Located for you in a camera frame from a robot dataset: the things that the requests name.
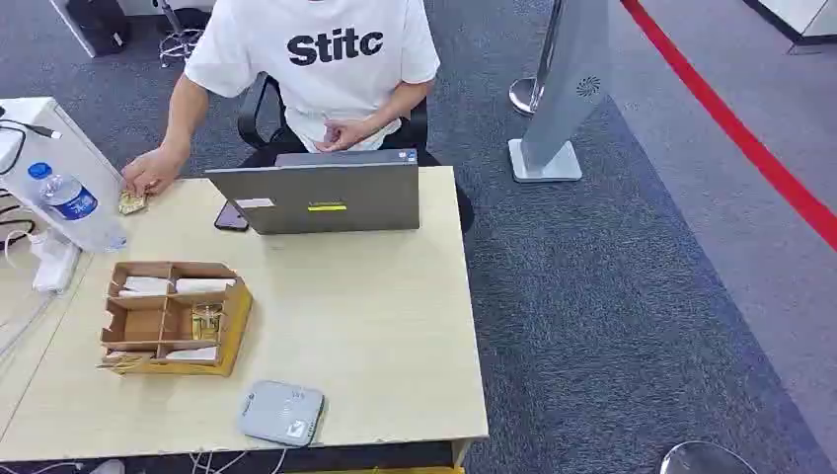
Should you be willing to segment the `person's left hand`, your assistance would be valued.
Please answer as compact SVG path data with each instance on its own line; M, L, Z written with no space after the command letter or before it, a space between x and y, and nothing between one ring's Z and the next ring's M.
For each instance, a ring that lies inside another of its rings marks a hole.
M346 151L352 146L374 135L379 127L371 120L326 120L326 132L321 141L315 141L320 152Z

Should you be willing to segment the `person's right hand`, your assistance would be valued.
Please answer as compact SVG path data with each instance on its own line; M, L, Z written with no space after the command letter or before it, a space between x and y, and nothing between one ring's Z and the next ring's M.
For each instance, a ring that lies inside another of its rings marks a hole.
M190 148L160 145L126 165L122 170L125 188L134 196L163 192L180 175L190 157Z

